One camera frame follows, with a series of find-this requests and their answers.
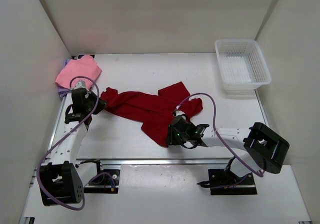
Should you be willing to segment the purple t shirt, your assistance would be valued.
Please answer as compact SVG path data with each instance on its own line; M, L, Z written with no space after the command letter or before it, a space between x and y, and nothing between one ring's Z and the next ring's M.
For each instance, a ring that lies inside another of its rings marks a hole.
M73 59L64 59L62 64L62 70L56 77L55 84L57 85L57 92L59 97L62 98L65 93L70 90L70 81L75 76L71 67L68 66L69 62L73 62Z

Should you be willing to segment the pink t shirt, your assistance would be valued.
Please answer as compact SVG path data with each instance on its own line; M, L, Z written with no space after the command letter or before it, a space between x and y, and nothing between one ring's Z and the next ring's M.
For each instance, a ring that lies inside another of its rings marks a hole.
M96 81L102 72L102 69L90 56L88 58L74 59L73 62L69 62L68 66L70 66L74 77L85 76L93 81Z

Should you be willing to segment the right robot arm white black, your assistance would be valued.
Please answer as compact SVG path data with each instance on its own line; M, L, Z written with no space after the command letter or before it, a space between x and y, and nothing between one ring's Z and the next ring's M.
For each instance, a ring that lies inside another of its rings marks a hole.
M208 124L194 125L185 114L176 116L169 124L166 143L185 149L220 146L231 152L233 157L221 174L199 183L203 188L235 186L250 174L279 174L290 146L260 122L248 129L218 129Z

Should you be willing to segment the red t shirt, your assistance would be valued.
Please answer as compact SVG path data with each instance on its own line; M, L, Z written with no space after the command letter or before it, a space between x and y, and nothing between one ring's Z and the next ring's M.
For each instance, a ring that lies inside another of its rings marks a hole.
M156 95L138 91L119 93L108 87L100 96L107 102L105 110L141 122L141 130L150 139L161 147L168 147L166 138L168 125L174 118L173 112L190 93L183 82L178 82L158 90Z

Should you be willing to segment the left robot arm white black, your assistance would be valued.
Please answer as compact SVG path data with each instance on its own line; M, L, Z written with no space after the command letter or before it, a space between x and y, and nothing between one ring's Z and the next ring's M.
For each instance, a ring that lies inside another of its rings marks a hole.
M103 182L105 172L95 162L77 164L81 143L92 116L100 113L106 102L85 87L73 88L72 103L65 112L64 134L45 154L47 163L40 161L36 179L43 205L60 205L80 211L85 206L84 182Z

